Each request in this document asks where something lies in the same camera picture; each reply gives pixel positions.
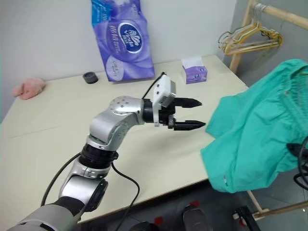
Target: wooden clothes rack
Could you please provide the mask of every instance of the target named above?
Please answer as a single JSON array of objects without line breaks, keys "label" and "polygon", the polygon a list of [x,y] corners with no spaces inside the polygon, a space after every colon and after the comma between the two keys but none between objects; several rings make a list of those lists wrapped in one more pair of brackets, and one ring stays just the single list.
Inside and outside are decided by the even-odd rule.
[{"label": "wooden clothes rack", "polygon": [[[245,16],[244,16],[244,20],[243,20],[243,25],[242,26],[246,26],[251,22],[251,19],[253,17],[253,9],[255,7],[256,4],[260,4],[257,2],[257,0],[248,0],[248,5],[247,5],[247,9],[245,12]],[[266,5],[262,5],[262,7],[260,7],[262,10],[262,12],[274,16],[276,18],[282,19],[284,21],[287,21],[289,23],[292,23],[296,26],[302,27],[306,30],[308,30],[308,19],[298,16],[296,14],[287,12],[287,11],[283,11],[281,9],[272,7],[272,6],[266,6]],[[232,61],[230,63],[230,70],[233,73],[236,73],[238,65],[241,61],[241,56],[242,54],[235,54],[232,57]],[[254,203],[257,212],[253,214],[253,218],[255,220],[259,220],[261,218],[264,218],[266,216],[270,216],[270,215],[275,215],[275,214],[280,214],[280,213],[285,213],[285,212],[289,212],[295,209],[300,209],[300,208],[305,208],[308,207],[308,201],[304,201],[298,204],[294,204],[294,205],[290,205],[290,206],[286,206],[283,208],[278,208],[278,209],[274,209],[274,210],[269,210],[269,209],[262,209],[262,207],[260,206],[260,204],[258,203],[258,201],[256,200],[255,196],[253,195],[253,193],[251,191],[247,191],[248,195],[250,197],[250,199],[252,200],[252,202]],[[234,219],[240,218],[238,216],[238,214],[235,214]]]},{"label": "wooden clothes rack", "polygon": [[[258,3],[257,0],[248,0],[248,5],[247,5],[247,9],[246,9],[246,12],[245,12],[245,16],[244,16],[242,26],[246,26],[250,23],[250,21],[253,17],[253,9],[254,9],[254,7],[257,3]],[[278,9],[278,8],[275,8],[275,7],[272,7],[272,6],[266,6],[264,4],[263,4],[263,6],[264,6],[264,9],[263,9],[262,12],[308,30],[308,19],[307,18],[298,16],[296,14],[293,14],[293,13],[290,13],[290,12],[287,12],[287,11],[283,11],[281,9]],[[230,63],[229,68],[235,74],[236,74],[237,68],[239,66],[239,63],[241,61],[241,57],[242,57],[242,54],[235,54],[232,57],[232,61]]]}]

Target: logo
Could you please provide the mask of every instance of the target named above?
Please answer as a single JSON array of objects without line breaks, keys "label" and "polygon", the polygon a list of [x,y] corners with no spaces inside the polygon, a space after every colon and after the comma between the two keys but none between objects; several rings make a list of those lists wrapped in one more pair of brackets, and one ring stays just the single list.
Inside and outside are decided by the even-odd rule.
[{"label": "logo", "polygon": [[129,23],[121,23],[118,32],[129,53],[138,53],[141,50],[142,38],[136,27]]}]

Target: white table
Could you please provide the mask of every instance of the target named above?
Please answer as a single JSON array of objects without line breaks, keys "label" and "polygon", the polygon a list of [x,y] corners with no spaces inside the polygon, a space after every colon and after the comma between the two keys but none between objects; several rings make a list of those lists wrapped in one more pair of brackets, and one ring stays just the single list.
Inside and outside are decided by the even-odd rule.
[{"label": "white table", "polygon": [[[207,82],[186,85],[181,62],[157,64],[177,84],[178,97],[195,98],[203,106],[177,108],[178,121],[209,122],[223,96],[234,95],[247,86],[216,56],[203,58]],[[33,99],[16,99],[2,126],[1,137],[1,230],[20,221],[39,207],[44,191],[57,170],[81,151],[94,116],[120,95],[141,97],[152,80],[110,83],[105,73],[88,85],[82,76],[49,81]],[[205,128],[173,131],[153,124],[133,127],[118,150],[116,167],[141,186],[137,203],[192,185],[208,178],[200,149],[213,138]],[[53,202],[70,166],[59,177],[47,202]],[[129,205],[135,185],[110,170],[109,187],[101,205],[83,215],[83,221],[97,218]]]}]

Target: purple tissue package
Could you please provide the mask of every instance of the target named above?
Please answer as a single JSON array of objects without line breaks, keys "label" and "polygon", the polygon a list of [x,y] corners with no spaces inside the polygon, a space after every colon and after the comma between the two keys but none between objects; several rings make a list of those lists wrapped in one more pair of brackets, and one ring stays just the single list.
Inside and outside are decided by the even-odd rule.
[{"label": "purple tissue package", "polygon": [[109,81],[155,76],[140,0],[91,0],[92,26]]},{"label": "purple tissue package", "polygon": [[204,67],[200,56],[182,59],[182,65],[186,84],[206,81],[207,69]]}]

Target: gray wall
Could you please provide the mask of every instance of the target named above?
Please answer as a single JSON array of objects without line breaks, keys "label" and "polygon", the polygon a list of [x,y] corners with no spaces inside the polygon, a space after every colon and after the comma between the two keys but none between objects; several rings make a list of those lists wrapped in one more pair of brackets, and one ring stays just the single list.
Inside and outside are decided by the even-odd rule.
[{"label": "gray wall", "polygon": [[[231,26],[232,31],[242,25],[247,2],[248,0],[237,0]],[[260,0],[259,2],[308,18],[308,0]],[[237,75],[248,86],[285,60],[299,58],[308,61],[308,30],[264,13],[261,16],[261,22],[267,28],[279,31],[283,36],[284,43],[271,58],[260,58],[261,64],[254,64],[254,62],[265,51],[249,52],[242,56]],[[227,66],[230,61],[231,56],[225,56],[224,63]]]}]

